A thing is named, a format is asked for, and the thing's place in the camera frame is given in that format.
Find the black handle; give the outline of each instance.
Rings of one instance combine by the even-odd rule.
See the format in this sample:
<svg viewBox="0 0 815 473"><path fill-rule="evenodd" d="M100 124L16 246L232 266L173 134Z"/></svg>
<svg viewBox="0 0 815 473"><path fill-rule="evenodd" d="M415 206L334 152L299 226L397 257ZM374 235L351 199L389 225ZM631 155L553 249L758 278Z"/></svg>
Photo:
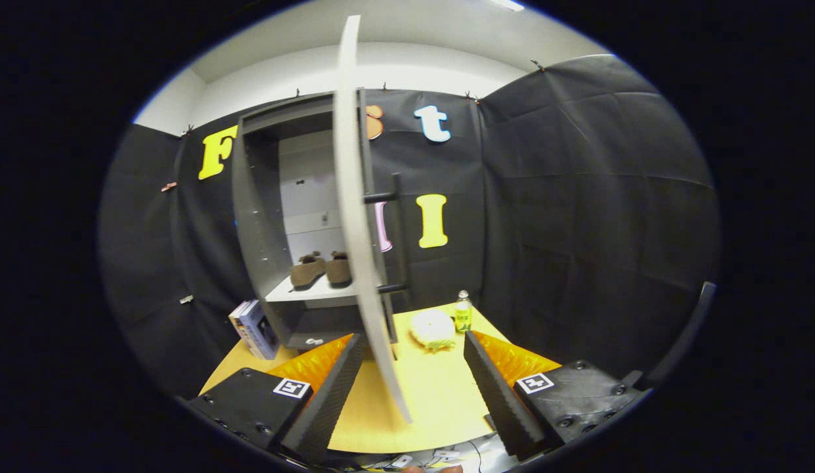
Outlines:
<svg viewBox="0 0 815 473"><path fill-rule="evenodd" d="M396 210L396 218L395 218L395 247L397 251L397 261L399 266L399 274L401 275L401 281L397 284L383 284L378 286L378 293L379 294L387 294L390 292L401 292L404 291L405 298L407 299L407 304L411 305L410 302L410 265L407 263L407 245L405 245L405 241L407 240L404 236L404 228L405 228L405 213L404 213L404 206L402 204L401 198L401 174L393 173L389 175L390 183L392 192L380 192L379 194L369 194L363 197L363 203L365 204L375 204L377 202L389 202L394 200L395 201L395 210Z"/></svg>

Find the ceiling light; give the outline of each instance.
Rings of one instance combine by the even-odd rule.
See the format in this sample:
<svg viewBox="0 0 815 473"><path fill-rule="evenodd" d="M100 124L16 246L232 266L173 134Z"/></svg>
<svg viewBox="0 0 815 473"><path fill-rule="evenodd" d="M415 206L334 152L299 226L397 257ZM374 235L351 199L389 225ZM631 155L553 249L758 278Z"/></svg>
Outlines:
<svg viewBox="0 0 815 473"><path fill-rule="evenodd" d="M489 0L489 2L497 3L501 7L505 9L510 9L513 12L520 12L524 9L523 5L519 5L518 3L512 2L512 0Z"/></svg>

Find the book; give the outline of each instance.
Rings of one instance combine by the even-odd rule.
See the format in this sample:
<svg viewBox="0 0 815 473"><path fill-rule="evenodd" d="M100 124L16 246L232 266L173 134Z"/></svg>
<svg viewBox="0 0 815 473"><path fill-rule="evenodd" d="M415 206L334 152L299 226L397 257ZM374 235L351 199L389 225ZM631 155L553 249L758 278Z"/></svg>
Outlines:
<svg viewBox="0 0 815 473"><path fill-rule="evenodd" d="M257 357L258 359L264 359L262 354L256 348L255 342L252 341L252 339L250 338L249 332L247 331L247 327L244 326L243 322L239 318L239 315L241 315L241 313L245 309L251 307L253 303L256 302L257 300L244 300L244 302L242 302L239 306L237 306L236 309L234 309L234 311L231 312L231 314L229 314L229 321L232 324L232 326L235 327L235 331L238 332L239 336L241 336L241 339L247 345L247 348L249 348L252 355Z"/></svg>
<svg viewBox="0 0 815 473"><path fill-rule="evenodd" d="M247 332L252 347L258 352L256 357L260 359L276 359L278 351L278 338L267 321L258 300L252 300L251 305L247 305L239 314L236 320L241 321Z"/></svg>

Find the white wall inside cabinet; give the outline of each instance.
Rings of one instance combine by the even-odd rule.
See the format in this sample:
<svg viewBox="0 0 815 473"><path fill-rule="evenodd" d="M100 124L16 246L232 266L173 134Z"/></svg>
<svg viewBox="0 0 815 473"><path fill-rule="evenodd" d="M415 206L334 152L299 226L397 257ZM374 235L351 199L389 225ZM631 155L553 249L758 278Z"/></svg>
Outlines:
<svg viewBox="0 0 815 473"><path fill-rule="evenodd" d="M293 264L314 250L326 261L346 251L331 129L279 141L278 179Z"/></svg>

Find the yellow letter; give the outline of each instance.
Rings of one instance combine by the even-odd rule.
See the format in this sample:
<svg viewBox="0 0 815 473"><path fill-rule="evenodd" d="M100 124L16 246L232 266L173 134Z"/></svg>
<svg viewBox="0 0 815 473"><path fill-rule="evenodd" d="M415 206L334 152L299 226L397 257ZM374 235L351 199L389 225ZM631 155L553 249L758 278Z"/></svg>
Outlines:
<svg viewBox="0 0 815 473"><path fill-rule="evenodd" d="M422 207L422 238L419 246L434 248L449 242L443 233L443 206L447 198L440 194L425 194L416 197L416 203Z"/></svg>
<svg viewBox="0 0 815 473"><path fill-rule="evenodd" d="M206 151L203 153L203 168L198 174L198 179L206 179L207 177L215 176L223 171L223 164L221 159L229 158L232 152L232 140L238 135L238 125L231 128L218 131L215 134L208 135L203 140L206 145Z"/></svg>

